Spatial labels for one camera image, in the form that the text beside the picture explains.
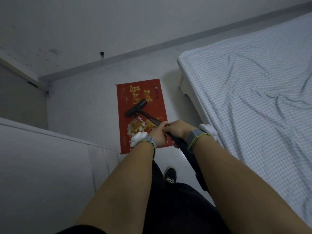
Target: bed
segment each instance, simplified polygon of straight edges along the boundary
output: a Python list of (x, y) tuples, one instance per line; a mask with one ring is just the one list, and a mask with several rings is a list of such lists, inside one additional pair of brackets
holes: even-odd
[(312, 227), (312, 13), (177, 62), (181, 90), (218, 142)]

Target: black sneaker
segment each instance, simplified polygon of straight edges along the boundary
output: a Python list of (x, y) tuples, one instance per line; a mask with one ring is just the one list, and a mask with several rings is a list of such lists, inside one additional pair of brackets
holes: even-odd
[(174, 184), (177, 181), (177, 173), (174, 167), (168, 167), (163, 176), (164, 182), (169, 182)]

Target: forearm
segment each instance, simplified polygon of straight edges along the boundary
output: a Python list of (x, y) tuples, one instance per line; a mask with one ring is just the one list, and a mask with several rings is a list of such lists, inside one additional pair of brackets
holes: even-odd
[(148, 142), (136, 145), (96, 192), (77, 224), (93, 225), (109, 234), (142, 233), (153, 153)]
[(211, 137), (199, 137), (193, 151), (218, 211), (233, 233), (311, 233), (274, 189)]

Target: red poster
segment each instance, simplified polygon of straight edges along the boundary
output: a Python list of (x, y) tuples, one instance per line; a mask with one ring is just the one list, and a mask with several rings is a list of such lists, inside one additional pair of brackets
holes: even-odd
[[(145, 98), (147, 105), (142, 110), (151, 117), (157, 118), (160, 121), (167, 121), (167, 114), (159, 79), (117, 85), (117, 95), (120, 149), (121, 154), (125, 154), (129, 153), (131, 150), (130, 140), (132, 136), (139, 131), (146, 131), (149, 133), (156, 127), (150, 120), (140, 114), (132, 118), (126, 117), (124, 115), (126, 111), (132, 108), (141, 99)], [(171, 145), (171, 140), (167, 136), (167, 142), (164, 147)]]

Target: white glove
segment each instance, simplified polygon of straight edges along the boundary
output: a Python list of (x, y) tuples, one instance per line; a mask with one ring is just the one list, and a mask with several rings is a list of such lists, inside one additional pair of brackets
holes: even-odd
[(145, 137), (147, 136), (147, 132), (141, 132), (139, 131), (138, 133), (136, 133), (132, 138), (131, 138), (131, 144), (130, 147), (133, 148), (139, 141), (145, 139)]
[(200, 124), (199, 128), (201, 130), (203, 130), (204, 132), (208, 133), (209, 135), (211, 135), (215, 141), (217, 140), (218, 132), (216, 131), (216, 129), (212, 125)]

